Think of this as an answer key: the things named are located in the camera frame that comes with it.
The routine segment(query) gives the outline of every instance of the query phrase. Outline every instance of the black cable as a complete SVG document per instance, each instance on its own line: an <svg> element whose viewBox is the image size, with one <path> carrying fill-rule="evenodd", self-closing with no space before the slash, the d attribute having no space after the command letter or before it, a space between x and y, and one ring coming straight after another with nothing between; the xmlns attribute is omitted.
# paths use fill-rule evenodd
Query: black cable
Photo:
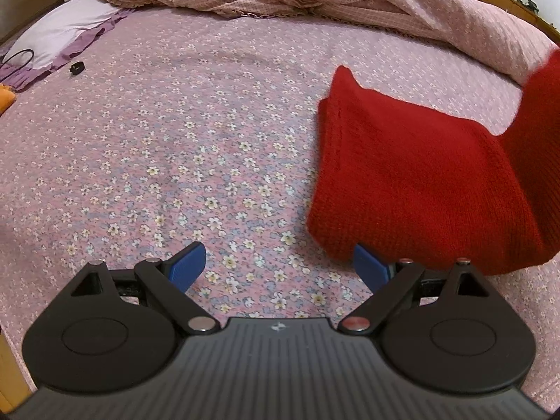
<svg viewBox="0 0 560 420"><path fill-rule="evenodd" d="M15 54L13 54L13 55L12 55L10 58L8 58L7 60L4 61L4 59L3 59L2 64L0 64L0 68L1 68L2 66L4 66L5 64L7 64L7 63L8 63L12 58L14 58L16 55L24 54L24 53L26 53L26 52L31 52L31 58L29 58L29 60L27 60L24 64L22 64L22 65L21 65L20 67L18 67L16 70L14 70L14 71L12 71L11 73L9 73L6 77L4 77L3 79L0 79L0 83L3 82L3 81L5 81L5 80L6 80L8 77L10 77L12 74L15 74L16 72L18 72L20 69L22 69L22 68L26 67L27 65L29 65L30 61L32 61L33 58L35 57L35 52L33 52L32 49L23 49L23 50L20 50L19 52L16 52Z"/></svg>

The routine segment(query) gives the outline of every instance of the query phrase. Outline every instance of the red knit fabric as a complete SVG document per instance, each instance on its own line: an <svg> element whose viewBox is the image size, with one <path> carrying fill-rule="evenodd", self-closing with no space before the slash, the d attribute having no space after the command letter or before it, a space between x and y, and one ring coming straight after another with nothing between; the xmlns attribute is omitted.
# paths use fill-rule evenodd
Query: red knit fabric
<svg viewBox="0 0 560 420"><path fill-rule="evenodd" d="M387 261L488 275L560 251L560 51L528 80L500 136L361 88L339 67L318 108L320 166L307 228L340 260L361 242Z"/></svg>

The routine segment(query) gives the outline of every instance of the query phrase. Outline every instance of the floral bedsheet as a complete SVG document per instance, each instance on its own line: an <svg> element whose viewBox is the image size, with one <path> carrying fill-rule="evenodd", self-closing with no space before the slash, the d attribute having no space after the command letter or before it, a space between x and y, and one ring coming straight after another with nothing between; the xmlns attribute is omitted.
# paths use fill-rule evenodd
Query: floral bedsheet
<svg viewBox="0 0 560 420"><path fill-rule="evenodd" d="M0 119L0 308L16 348L86 261L131 268L194 240L208 262L188 294L221 321L337 322L370 293L304 227L316 105L335 68L495 133L520 97L451 47L310 17L141 10L79 59L84 72L57 71ZM560 366L547 332L553 277L555 262L495 281L540 336L525 390L548 408Z"/></svg>

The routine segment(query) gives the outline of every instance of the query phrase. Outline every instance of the white pillowcase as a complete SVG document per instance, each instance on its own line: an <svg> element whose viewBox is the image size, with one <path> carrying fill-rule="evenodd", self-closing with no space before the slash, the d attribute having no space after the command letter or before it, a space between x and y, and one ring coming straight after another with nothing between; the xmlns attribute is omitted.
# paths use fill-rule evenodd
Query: white pillowcase
<svg viewBox="0 0 560 420"><path fill-rule="evenodd" d="M103 0L70 0L28 28L5 59L21 50L32 49L35 56L27 66L33 69L47 67L82 32L109 20L120 9ZM30 55L29 52L16 55L8 64L22 66Z"/></svg>

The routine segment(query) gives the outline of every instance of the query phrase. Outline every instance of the metal pin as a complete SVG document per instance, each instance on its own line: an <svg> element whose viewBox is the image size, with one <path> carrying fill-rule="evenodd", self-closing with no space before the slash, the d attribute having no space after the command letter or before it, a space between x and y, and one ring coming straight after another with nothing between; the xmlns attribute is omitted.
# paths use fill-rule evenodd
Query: metal pin
<svg viewBox="0 0 560 420"><path fill-rule="evenodd" d="M208 331L216 326L216 321L208 316L197 316L189 320L187 325L196 331Z"/></svg>
<svg viewBox="0 0 560 420"><path fill-rule="evenodd" d="M364 331L367 330L371 325L371 322L361 316L350 316L342 321L342 326L351 331Z"/></svg>

